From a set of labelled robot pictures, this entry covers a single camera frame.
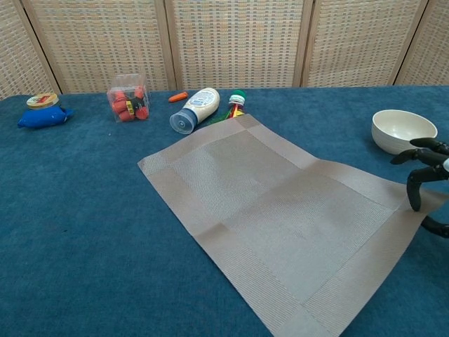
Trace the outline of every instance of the squeeze bottle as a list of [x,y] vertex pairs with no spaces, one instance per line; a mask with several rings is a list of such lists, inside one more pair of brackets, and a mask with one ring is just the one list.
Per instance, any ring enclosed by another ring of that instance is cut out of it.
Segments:
[[219,104],[220,95],[215,89],[202,89],[193,95],[180,111],[170,116],[170,125],[179,133],[192,133],[195,126],[209,117]]

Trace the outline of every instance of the white bowl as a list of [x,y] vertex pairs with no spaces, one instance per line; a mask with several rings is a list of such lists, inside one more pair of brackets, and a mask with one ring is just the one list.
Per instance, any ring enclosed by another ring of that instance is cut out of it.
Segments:
[[403,110],[382,110],[373,116],[371,135],[384,151],[399,154],[415,149],[409,142],[414,138],[435,138],[438,130],[424,117]]

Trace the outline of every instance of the toy carrot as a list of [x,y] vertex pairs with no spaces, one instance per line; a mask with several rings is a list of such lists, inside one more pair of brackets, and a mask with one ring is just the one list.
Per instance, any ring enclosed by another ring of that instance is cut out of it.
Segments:
[[168,99],[168,102],[170,102],[170,103],[177,102],[179,100],[184,100],[187,97],[189,97],[189,94],[186,91],[184,91],[183,93],[178,93],[176,95],[171,96]]

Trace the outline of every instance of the blue table surface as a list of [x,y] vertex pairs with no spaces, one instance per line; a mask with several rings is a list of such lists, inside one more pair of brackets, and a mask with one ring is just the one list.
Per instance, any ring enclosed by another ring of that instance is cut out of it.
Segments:
[[[0,102],[0,336],[270,336],[137,166],[184,137],[168,123],[185,103],[172,94],[121,124],[104,93],[63,95],[73,118],[40,130],[17,128],[29,96]],[[383,109],[421,114],[449,140],[448,86],[247,90],[247,113],[290,142],[404,183],[423,165],[392,166],[374,144]],[[449,222],[449,209],[434,216]],[[449,241],[420,228],[342,335],[447,336],[448,258]]]

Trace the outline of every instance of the wicker screen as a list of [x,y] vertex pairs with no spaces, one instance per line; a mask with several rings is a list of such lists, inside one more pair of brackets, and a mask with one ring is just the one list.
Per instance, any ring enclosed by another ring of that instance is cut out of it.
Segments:
[[106,91],[116,74],[136,72],[146,74],[149,90],[163,90],[170,88],[171,71],[175,87],[171,55],[163,52],[170,44],[160,32],[166,25],[162,0],[24,4],[63,92]]
[[449,1],[431,0],[397,84],[449,85]]
[[292,86],[303,0],[166,5],[178,88]]
[[0,32],[0,99],[58,91],[19,1],[0,0]]
[[422,0],[317,0],[302,84],[393,84]]

